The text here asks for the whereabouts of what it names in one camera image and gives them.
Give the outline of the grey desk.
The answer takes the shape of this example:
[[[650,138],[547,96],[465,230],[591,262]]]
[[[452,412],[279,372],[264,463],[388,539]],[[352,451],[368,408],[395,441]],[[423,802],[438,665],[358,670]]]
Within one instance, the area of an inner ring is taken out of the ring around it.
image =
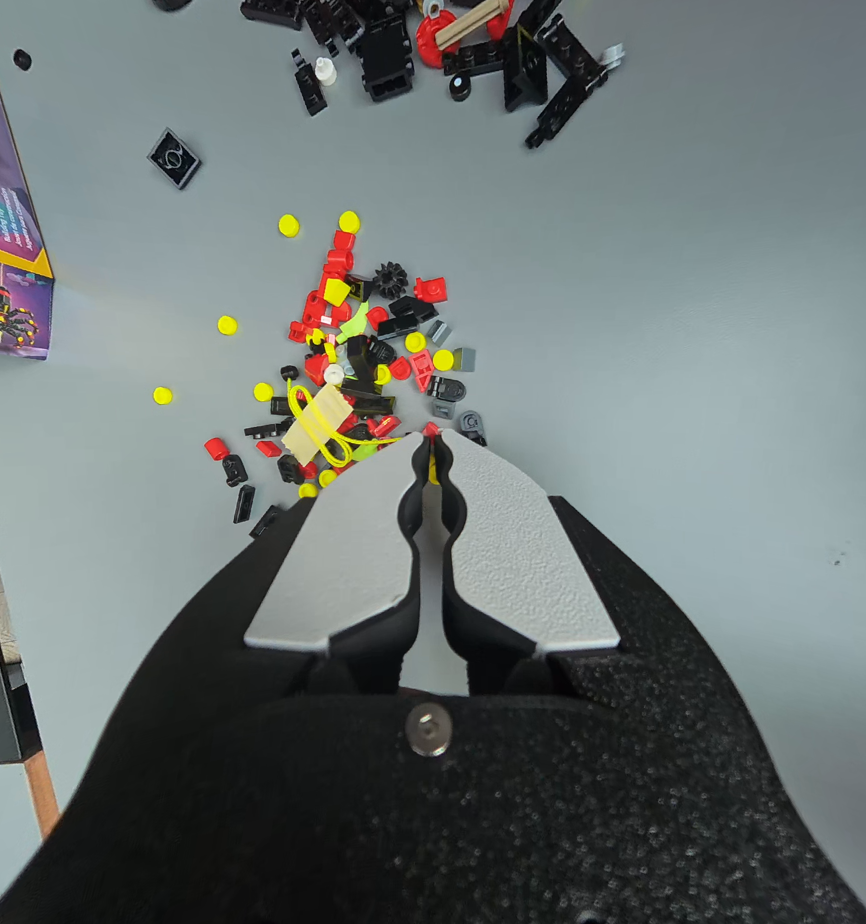
[[[338,216],[443,274],[467,406],[693,619],[866,903],[866,2],[565,2],[625,58],[553,141],[498,75],[372,103],[239,2],[0,2],[0,89],[56,275],[0,355],[0,572],[57,800],[168,620],[288,490],[254,385]],[[147,160],[169,128],[182,190]]]

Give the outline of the pile of small colourful bricks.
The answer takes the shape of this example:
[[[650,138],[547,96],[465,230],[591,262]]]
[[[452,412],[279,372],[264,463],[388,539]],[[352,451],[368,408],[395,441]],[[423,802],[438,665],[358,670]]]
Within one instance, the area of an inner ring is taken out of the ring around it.
[[[427,400],[429,422],[441,432],[452,422],[462,436],[487,445],[481,416],[462,407],[467,386],[454,376],[473,372],[476,354],[472,347],[450,343],[453,327],[442,312],[449,302],[447,277],[412,278],[401,263],[406,293],[393,301],[379,297],[373,293],[375,272],[394,260],[359,272],[360,230],[357,213],[339,216],[319,282],[307,294],[300,317],[288,325],[288,340],[303,348],[300,362],[280,368],[280,384],[254,386],[254,400],[269,419],[243,431],[249,448],[273,463],[279,479],[302,500],[315,499],[358,463],[408,434],[409,409],[399,401],[408,392]],[[288,404],[291,381],[313,398],[324,385],[334,385],[349,402],[352,411],[338,428],[352,451],[344,468],[334,468],[320,453],[301,465],[282,445],[294,422]]]

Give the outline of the tan axle pin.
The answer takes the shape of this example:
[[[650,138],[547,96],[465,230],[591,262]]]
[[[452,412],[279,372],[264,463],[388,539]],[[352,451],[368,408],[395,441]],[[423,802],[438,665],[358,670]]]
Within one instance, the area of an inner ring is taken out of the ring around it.
[[[491,20],[503,16],[512,6],[512,1],[482,1],[469,11],[440,28],[435,34],[435,43],[443,51],[462,40],[473,30],[484,26]]]

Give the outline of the pile of large black bricks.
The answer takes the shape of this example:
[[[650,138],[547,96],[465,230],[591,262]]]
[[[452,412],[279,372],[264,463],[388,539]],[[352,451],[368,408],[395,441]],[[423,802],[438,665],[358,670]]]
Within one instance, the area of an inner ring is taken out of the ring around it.
[[[362,87],[373,103],[394,99],[414,87],[415,58],[449,82],[454,102],[468,99],[473,80],[500,75],[507,112],[539,106],[523,143],[537,150],[553,141],[580,107],[625,58],[622,44],[600,57],[588,52],[558,12],[560,2],[513,2],[501,17],[439,51],[435,34],[480,2],[244,1],[246,20],[294,31],[309,29],[323,55],[291,57],[306,112],[326,107],[324,91],[336,81],[336,58],[353,55]]]

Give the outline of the black printed tile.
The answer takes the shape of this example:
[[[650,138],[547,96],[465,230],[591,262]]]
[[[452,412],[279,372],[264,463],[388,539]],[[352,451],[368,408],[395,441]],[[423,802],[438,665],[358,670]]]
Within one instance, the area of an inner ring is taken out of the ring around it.
[[[171,129],[166,128],[147,155],[171,185],[184,190],[202,165],[199,158]]]

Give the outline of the purple toy box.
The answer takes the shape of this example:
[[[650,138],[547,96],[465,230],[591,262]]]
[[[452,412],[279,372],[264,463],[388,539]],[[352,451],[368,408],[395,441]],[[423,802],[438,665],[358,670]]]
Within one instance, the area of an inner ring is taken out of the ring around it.
[[[0,353],[48,356],[55,278],[0,93]]]

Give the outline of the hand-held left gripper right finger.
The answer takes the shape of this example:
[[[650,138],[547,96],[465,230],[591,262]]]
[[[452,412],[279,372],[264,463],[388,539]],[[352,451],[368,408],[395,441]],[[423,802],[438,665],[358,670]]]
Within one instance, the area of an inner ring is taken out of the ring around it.
[[[470,695],[501,693],[519,664],[615,650],[620,633],[545,490],[453,431],[435,459],[443,627]]]

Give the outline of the pale tan block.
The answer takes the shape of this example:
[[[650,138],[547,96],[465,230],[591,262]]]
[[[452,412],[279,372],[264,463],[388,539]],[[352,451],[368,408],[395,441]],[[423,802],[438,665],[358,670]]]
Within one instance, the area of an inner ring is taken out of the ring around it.
[[[347,466],[352,450],[338,428],[351,413],[349,402],[334,385],[324,385],[314,398],[302,385],[287,385],[294,422],[281,438],[282,445],[301,465],[320,453],[334,468]]]

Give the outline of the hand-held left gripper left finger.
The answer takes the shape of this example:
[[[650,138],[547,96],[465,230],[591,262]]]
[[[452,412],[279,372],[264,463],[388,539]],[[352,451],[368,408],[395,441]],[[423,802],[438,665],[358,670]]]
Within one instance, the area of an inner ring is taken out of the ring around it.
[[[419,630],[429,439],[410,433],[314,502],[244,641],[343,662],[362,692],[396,692]]]

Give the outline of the wooden strip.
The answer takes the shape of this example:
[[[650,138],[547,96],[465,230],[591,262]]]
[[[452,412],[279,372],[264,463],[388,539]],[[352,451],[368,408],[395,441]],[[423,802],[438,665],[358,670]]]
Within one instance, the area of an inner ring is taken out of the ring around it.
[[[45,841],[60,818],[57,794],[45,751],[40,749],[28,757],[23,762],[23,769],[39,835],[41,840]]]

